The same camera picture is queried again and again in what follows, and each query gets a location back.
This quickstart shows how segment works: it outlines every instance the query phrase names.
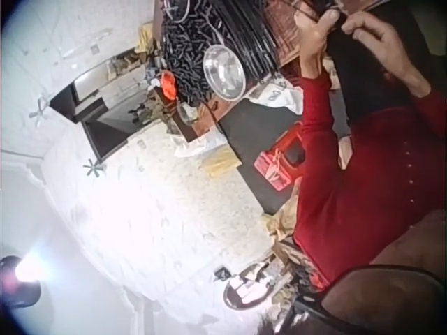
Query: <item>person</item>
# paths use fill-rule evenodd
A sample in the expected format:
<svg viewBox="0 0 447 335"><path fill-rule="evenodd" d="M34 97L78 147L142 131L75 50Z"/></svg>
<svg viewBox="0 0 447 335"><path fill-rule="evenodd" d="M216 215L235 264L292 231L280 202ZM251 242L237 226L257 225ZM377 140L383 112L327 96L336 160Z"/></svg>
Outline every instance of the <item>person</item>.
<svg viewBox="0 0 447 335"><path fill-rule="evenodd" d="M416 21L398 1L341 16L328 10L301 29L306 157L293 238L325 285L446 208L446 104L430 84L430 53ZM326 47L351 128L345 170L322 66Z"/></svg>
<svg viewBox="0 0 447 335"><path fill-rule="evenodd" d="M384 248L372 265L400 265L427 271L446 284L446 211L433 211ZM445 310L435 303L445 299L445 291L431 295L426 282L415 285L402 281L392 271L385 276L352 276L336 284L336 292L326 295L323 306L333 315L343 315L377 334L441 335L446 333ZM264 320L258 335L273 335L274 325ZM344 335L310 315L306 320L282 329L279 335Z"/></svg>

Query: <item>hand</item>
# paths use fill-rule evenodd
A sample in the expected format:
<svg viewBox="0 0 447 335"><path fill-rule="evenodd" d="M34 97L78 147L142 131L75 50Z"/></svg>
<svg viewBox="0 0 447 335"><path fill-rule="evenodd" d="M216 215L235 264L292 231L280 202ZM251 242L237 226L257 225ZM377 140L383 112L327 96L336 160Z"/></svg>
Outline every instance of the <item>hand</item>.
<svg viewBox="0 0 447 335"><path fill-rule="evenodd" d="M359 12L348 17L342 30L371 50L382 66L403 81L414 96L429 94L430 84L411 63L399 34L391 24L372 14Z"/></svg>
<svg viewBox="0 0 447 335"><path fill-rule="evenodd" d="M302 2L301 10L312 16L310 8ZM300 28L300 65L301 75L305 78L317 78L322 73L323 55L326 50L328 34L339 18L336 10L328 10L315 23L306 15L295 16L295 22Z"/></svg>

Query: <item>brick wall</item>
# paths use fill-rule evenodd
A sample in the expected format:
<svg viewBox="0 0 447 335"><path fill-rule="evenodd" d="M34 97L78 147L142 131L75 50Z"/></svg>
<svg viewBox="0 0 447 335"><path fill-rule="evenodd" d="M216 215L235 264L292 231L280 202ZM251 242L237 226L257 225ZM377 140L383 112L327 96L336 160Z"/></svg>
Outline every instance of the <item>brick wall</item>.
<svg viewBox="0 0 447 335"><path fill-rule="evenodd" d="M27 0L1 39L2 149L44 156L72 124L50 107L34 126L40 95L55 96L86 70L136 46L154 0ZM97 45L94 54L91 46Z"/></svg>

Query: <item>dark hair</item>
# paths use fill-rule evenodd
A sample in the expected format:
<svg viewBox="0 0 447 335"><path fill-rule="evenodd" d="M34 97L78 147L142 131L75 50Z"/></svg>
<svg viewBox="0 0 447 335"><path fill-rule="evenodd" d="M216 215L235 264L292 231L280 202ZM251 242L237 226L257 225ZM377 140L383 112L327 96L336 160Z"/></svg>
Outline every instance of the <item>dark hair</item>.
<svg viewBox="0 0 447 335"><path fill-rule="evenodd" d="M268 320L262 320L257 335L274 335L273 324ZM277 335L345 335L345 333L309 316L305 321L299 322Z"/></svg>

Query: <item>light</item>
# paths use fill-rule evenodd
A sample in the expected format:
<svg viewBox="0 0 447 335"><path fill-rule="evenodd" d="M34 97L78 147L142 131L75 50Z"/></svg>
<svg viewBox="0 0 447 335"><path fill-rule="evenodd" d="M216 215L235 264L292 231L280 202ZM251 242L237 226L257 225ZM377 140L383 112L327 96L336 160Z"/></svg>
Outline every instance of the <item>light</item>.
<svg viewBox="0 0 447 335"><path fill-rule="evenodd" d="M43 263L36 257L28 255L15 268L15 276L23 283L32 283L45 279Z"/></svg>

